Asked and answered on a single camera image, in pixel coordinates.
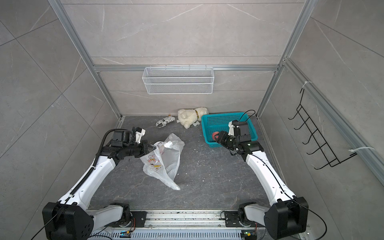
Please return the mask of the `pink peach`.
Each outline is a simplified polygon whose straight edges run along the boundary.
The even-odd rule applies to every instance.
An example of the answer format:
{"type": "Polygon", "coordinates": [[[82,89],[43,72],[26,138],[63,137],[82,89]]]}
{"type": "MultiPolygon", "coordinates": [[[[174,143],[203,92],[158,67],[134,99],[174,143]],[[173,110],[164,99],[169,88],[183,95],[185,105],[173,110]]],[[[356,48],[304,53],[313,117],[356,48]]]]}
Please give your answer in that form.
{"type": "Polygon", "coordinates": [[[213,132],[213,134],[212,134],[212,139],[213,139],[215,142],[218,141],[219,133],[220,133],[220,132],[213,132]]]}

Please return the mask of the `white printed plastic bag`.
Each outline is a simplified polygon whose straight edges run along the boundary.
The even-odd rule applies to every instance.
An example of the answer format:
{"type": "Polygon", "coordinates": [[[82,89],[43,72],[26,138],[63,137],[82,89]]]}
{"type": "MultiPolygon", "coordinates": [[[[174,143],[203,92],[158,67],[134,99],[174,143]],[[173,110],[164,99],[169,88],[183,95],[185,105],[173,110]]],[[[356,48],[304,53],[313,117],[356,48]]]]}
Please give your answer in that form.
{"type": "Polygon", "coordinates": [[[143,172],[160,180],[167,187],[179,191],[181,188],[174,182],[181,161],[181,153],[185,143],[175,134],[170,134],[165,141],[156,142],[152,152],[140,158],[144,163],[143,172]]]}

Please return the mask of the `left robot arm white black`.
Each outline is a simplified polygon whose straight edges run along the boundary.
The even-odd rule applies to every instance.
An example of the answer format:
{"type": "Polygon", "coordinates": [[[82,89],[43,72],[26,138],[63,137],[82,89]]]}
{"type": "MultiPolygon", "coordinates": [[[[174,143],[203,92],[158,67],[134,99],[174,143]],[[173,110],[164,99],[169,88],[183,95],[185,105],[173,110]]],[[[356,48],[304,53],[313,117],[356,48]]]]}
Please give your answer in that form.
{"type": "Polygon", "coordinates": [[[46,237],[49,240],[86,240],[92,232],[109,225],[129,226],[134,222],[129,204],[113,203],[90,209],[90,201],[103,180],[125,157],[143,157],[156,149],[141,143],[101,147],[94,162],[79,181],[57,202],[43,208],[46,237]]]}

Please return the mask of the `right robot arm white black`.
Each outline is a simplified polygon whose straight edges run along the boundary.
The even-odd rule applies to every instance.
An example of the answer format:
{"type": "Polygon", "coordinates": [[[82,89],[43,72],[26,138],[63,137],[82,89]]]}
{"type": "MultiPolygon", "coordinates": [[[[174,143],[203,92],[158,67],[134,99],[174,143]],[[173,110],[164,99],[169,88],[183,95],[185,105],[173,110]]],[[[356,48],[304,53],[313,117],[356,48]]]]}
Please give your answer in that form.
{"type": "Polygon", "coordinates": [[[243,158],[256,174],[269,200],[269,208],[256,203],[240,205],[240,223],[244,226],[261,224],[275,240],[305,232],[309,205],[305,198],[296,197],[286,186],[269,162],[262,145],[246,136],[234,136],[225,131],[215,132],[212,137],[232,155],[238,154],[243,158]]]}

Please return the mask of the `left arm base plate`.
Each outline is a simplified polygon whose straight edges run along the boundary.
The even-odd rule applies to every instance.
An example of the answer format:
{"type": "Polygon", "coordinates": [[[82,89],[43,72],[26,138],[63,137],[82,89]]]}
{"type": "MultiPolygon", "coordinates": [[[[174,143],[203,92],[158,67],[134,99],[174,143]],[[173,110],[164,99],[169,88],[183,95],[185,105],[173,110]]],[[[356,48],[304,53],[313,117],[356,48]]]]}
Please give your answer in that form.
{"type": "Polygon", "coordinates": [[[113,228],[143,228],[147,218],[146,211],[133,211],[130,212],[130,216],[127,219],[120,219],[117,222],[108,224],[108,227],[113,228]]]}

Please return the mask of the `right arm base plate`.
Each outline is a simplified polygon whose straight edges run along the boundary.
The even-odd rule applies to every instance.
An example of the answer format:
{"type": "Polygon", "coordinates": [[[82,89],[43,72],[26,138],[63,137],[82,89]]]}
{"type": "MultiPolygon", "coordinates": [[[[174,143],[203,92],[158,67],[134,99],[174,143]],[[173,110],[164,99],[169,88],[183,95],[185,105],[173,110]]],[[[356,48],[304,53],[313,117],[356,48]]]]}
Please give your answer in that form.
{"type": "Polygon", "coordinates": [[[264,212],[260,211],[222,211],[221,218],[227,228],[251,228],[256,225],[264,227],[264,212]]]}

